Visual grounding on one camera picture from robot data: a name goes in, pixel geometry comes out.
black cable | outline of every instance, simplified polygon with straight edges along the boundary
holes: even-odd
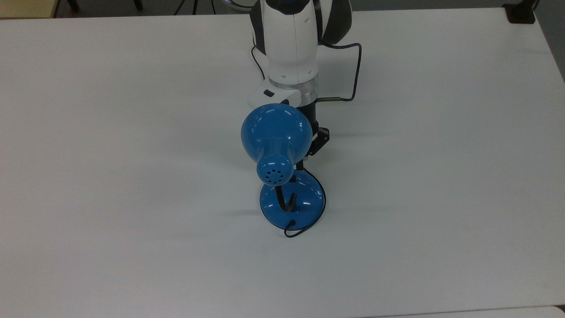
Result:
[[[357,58],[357,69],[355,70],[355,82],[353,83],[353,93],[351,94],[351,97],[350,98],[320,97],[320,98],[316,99],[316,102],[329,102],[329,101],[350,102],[350,101],[352,101],[355,98],[355,94],[357,93],[357,80],[359,79],[359,70],[361,68],[361,53],[362,53],[361,43],[352,43],[352,44],[348,44],[348,45],[332,45],[332,44],[328,44],[328,43],[324,43],[324,42],[320,42],[320,43],[327,48],[337,49],[337,50],[348,49],[348,48],[352,48],[354,46],[357,46],[359,48],[359,57]]]
[[[257,67],[259,67],[259,71],[261,71],[261,76],[263,77],[263,80],[265,80],[265,74],[263,73],[263,69],[261,68],[261,65],[259,65],[259,62],[257,62],[257,59],[255,58],[255,54],[253,54],[253,50],[256,48],[257,47],[255,45],[251,48],[251,56],[253,57],[255,64],[257,64]]]
[[[318,220],[320,219],[321,215],[324,214],[324,210],[325,210],[325,203],[326,203],[326,199],[325,199],[325,191],[324,191],[324,187],[321,185],[321,183],[318,181],[318,179],[316,179],[316,177],[310,173],[310,171],[306,170],[306,168],[304,168],[304,171],[306,171],[307,174],[311,175],[312,178],[314,178],[314,180],[316,180],[316,182],[318,182],[318,184],[320,185],[320,189],[321,189],[321,193],[324,196],[324,205],[321,208],[320,211],[320,215],[318,215],[318,217],[314,220],[314,222],[312,222],[312,224],[306,226],[304,229],[294,233],[294,234],[288,234],[288,230],[291,226],[296,225],[296,221],[295,220],[290,220],[290,222],[288,223],[288,225],[285,227],[284,229],[284,235],[288,238],[295,238],[297,236],[299,236],[300,234],[304,233],[304,231],[306,231],[307,229],[311,228],[312,225],[316,224],[316,222],[318,222]]]
[[[359,48],[359,56],[357,58],[357,69],[355,70],[355,82],[353,82],[353,93],[351,94],[350,98],[342,98],[342,97],[319,97],[316,99],[316,102],[330,102],[330,101],[345,101],[345,102],[349,102],[352,101],[355,98],[355,94],[357,93],[357,82],[359,79],[359,70],[361,69],[361,56],[362,56],[362,47],[361,47],[361,43],[352,43],[352,44],[348,44],[348,45],[331,45],[328,43],[324,43],[322,42],[322,45],[331,48],[331,49],[348,49],[348,48],[352,48],[354,46],[357,46]],[[251,56],[253,57],[253,60],[255,61],[255,64],[257,65],[257,67],[259,67],[259,71],[261,71],[261,77],[263,78],[263,80],[265,79],[265,73],[263,73],[263,69],[261,68],[261,65],[259,65],[259,62],[257,62],[257,59],[255,58],[255,54],[253,54],[253,50],[256,49],[257,47],[254,45],[251,48]]]

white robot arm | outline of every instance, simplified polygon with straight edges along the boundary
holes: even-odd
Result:
[[[316,53],[351,27],[349,0],[259,0],[251,9],[254,44],[269,60],[267,78],[249,105],[307,106],[318,97]]]

blue desk lamp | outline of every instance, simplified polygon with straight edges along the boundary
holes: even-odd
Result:
[[[324,212],[325,194],[314,176],[294,168],[312,143],[306,116],[286,104],[263,105],[244,120],[241,141],[264,183],[259,200],[269,222],[287,237],[312,226]]]

table surface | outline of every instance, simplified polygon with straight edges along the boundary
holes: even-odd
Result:
[[[0,0],[0,19],[52,18],[57,0]]]
[[[565,85],[504,9],[355,12],[324,216],[258,206],[246,16],[0,21],[0,315],[366,317],[565,303]],[[320,48],[322,96],[356,51]]]

